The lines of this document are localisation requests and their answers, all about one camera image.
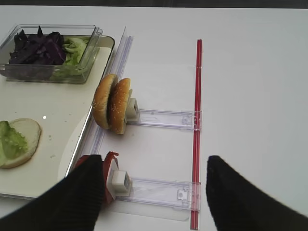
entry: white tabletop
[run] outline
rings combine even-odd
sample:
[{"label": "white tabletop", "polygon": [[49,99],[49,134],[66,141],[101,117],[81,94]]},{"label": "white tabletop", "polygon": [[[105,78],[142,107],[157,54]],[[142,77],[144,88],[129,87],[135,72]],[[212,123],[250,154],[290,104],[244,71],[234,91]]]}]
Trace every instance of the white tabletop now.
[{"label": "white tabletop", "polygon": [[[202,38],[200,230],[216,230],[205,197],[210,155],[220,155],[260,189],[308,215],[306,10],[1,6],[0,19],[0,37],[13,24],[96,24],[119,42],[126,26],[134,43],[124,75],[132,78],[132,85],[151,85],[147,91],[134,89],[139,104],[150,109],[193,110],[196,41]],[[151,100],[157,92],[161,96]],[[169,131],[167,136],[174,138],[172,147],[159,148],[179,153],[177,159],[165,159],[170,174],[155,174],[157,168],[146,158],[137,164],[149,165],[144,172],[148,178],[188,181],[192,142],[184,141],[192,135]],[[157,131],[151,134],[156,137]],[[106,151],[115,147],[112,136],[107,140]],[[175,148],[176,143],[182,146]],[[154,144],[152,152],[158,150]],[[133,169],[133,162],[122,163]],[[138,167],[133,170],[133,175],[141,173]],[[25,203],[0,199],[0,217]],[[111,231],[189,228],[188,221],[123,213],[101,213],[96,226]]]}]

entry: purple cabbage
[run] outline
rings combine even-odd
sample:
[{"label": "purple cabbage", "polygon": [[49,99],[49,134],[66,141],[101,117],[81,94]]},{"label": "purple cabbage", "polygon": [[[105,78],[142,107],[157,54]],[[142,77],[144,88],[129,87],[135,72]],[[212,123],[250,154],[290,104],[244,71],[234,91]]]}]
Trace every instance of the purple cabbage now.
[{"label": "purple cabbage", "polygon": [[62,65],[66,54],[62,48],[64,38],[59,32],[43,35],[39,26],[37,34],[27,37],[24,30],[14,36],[15,50],[10,53],[9,64]]}]

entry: tray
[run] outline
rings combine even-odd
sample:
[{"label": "tray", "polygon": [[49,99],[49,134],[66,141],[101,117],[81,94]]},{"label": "tray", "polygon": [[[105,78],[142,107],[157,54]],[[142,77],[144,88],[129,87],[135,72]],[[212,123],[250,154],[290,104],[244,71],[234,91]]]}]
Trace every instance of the tray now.
[{"label": "tray", "polygon": [[114,39],[100,37],[100,50],[85,84],[10,82],[0,76],[0,120],[36,120],[42,134],[36,153],[25,164],[0,169],[0,195],[35,198],[65,177],[83,141],[93,94],[114,48]]}]

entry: plastic food container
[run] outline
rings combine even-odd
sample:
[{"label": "plastic food container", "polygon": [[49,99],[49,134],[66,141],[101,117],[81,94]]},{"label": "plastic food container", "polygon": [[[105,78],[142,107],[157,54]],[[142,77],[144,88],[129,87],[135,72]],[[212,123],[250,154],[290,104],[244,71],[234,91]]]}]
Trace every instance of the plastic food container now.
[{"label": "plastic food container", "polygon": [[[39,26],[42,33],[59,32],[64,39],[69,37],[89,37],[89,42],[78,65],[37,65],[9,64],[10,53],[15,49],[14,36],[24,30],[28,36],[37,34]],[[95,57],[99,50],[98,41],[103,31],[95,25],[17,25],[0,45],[0,74],[7,81],[84,83],[87,81]]]}]

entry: red bar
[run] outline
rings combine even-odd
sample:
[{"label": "red bar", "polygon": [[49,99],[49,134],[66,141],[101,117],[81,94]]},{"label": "red bar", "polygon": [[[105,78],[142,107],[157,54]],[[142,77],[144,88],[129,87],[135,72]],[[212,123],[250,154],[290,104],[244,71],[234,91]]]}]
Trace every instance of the red bar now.
[{"label": "red bar", "polygon": [[[201,111],[201,70],[202,70],[202,40],[197,41],[197,63],[196,63],[196,94],[195,94],[195,131],[193,132],[193,168],[192,181],[199,183],[200,181],[200,112]],[[196,199],[192,198],[192,204],[196,203]],[[192,211],[191,213],[191,230],[199,229],[199,212]]]}]

